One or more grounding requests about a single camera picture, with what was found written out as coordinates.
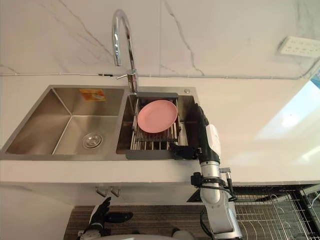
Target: drain strainer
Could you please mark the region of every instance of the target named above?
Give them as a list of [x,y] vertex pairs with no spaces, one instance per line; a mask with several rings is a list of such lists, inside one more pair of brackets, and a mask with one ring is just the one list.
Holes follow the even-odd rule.
[[102,136],[99,133],[91,132],[82,139],[82,146],[85,149],[94,149],[102,143]]

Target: white marble tile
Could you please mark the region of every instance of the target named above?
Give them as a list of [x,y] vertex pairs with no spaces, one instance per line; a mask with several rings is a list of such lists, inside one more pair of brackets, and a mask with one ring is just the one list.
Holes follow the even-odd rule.
[[0,74],[114,73],[111,21],[130,21],[142,75],[297,77],[314,59],[280,55],[286,36],[320,40],[318,0],[0,0]]
[[314,59],[280,55],[286,36],[320,39],[318,0],[162,0],[162,75],[298,77]]
[[123,73],[130,66],[124,29],[123,67],[112,56],[116,9],[128,15],[138,71],[159,74],[158,0],[1,0],[5,73]]

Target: faucet spout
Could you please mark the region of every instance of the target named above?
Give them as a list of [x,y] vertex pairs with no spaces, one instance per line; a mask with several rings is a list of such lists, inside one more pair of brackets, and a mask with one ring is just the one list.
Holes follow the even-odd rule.
[[122,65],[121,49],[120,49],[120,34],[119,34],[120,21],[122,21],[122,23],[124,25],[125,36],[127,39],[127,46],[128,46],[128,50],[129,50],[131,69],[129,71],[127,71],[127,73],[125,75],[123,75],[121,77],[117,77],[117,79],[122,78],[122,77],[127,77],[130,91],[132,93],[136,94],[138,92],[138,85],[137,85],[138,73],[135,68],[134,53],[132,50],[130,25],[129,25],[129,20],[128,20],[126,13],[121,9],[118,9],[115,11],[115,13],[113,15],[113,20],[112,20],[112,41],[113,41],[113,50],[114,50],[114,63],[117,66]]

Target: white countertop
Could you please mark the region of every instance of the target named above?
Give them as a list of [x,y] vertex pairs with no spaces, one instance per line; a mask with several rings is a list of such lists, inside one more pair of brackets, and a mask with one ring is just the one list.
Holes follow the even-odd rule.
[[[126,79],[76,75],[8,76],[3,81],[0,145],[48,85],[127,84]],[[306,82],[304,79],[139,79],[140,86],[196,87],[208,120],[219,131],[221,166],[231,167],[232,179],[239,184],[320,183],[320,134],[317,134],[320,106],[310,107],[308,101],[311,97],[319,100],[320,92],[304,87]],[[197,171],[200,165],[196,160],[0,161],[1,182],[173,183],[189,182],[190,175]]]

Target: orange sticker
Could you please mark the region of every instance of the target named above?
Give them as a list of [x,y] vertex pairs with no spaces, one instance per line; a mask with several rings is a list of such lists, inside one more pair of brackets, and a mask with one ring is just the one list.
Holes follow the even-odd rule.
[[105,101],[106,96],[102,89],[83,88],[79,90],[86,101]]

